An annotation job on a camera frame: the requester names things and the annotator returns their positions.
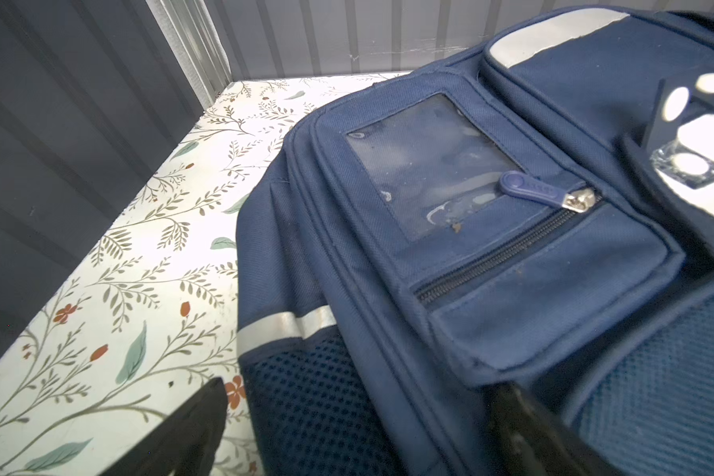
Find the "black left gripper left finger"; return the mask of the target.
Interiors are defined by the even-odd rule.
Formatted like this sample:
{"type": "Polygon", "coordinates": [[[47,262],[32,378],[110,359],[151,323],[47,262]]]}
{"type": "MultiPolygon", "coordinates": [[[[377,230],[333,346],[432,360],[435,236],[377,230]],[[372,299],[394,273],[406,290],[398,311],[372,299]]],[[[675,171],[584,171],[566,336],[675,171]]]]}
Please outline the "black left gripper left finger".
{"type": "Polygon", "coordinates": [[[226,426],[224,382],[206,382],[105,475],[208,475],[226,426]]]}

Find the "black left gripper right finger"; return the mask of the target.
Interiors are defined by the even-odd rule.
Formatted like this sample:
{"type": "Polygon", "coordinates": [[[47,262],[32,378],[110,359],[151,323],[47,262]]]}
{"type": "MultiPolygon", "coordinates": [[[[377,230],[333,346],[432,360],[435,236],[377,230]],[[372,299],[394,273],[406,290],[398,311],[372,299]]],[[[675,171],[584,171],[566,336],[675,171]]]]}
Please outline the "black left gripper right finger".
{"type": "Polygon", "coordinates": [[[511,475],[622,473],[516,383],[494,387],[490,414],[511,475]]]}

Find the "navy blue student backpack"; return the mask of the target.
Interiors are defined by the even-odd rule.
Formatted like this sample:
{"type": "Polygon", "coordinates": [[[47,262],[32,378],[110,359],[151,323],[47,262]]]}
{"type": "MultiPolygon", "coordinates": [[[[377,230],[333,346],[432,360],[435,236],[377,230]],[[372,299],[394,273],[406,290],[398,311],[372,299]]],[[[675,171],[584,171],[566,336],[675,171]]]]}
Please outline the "navy blue student backpack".
{"type": "Polygon", "coordinates": [[[511,475],[502,383],[714,475],[714,13],[563,9],[333,101],[237,246],[269,475],[511,475]]]}

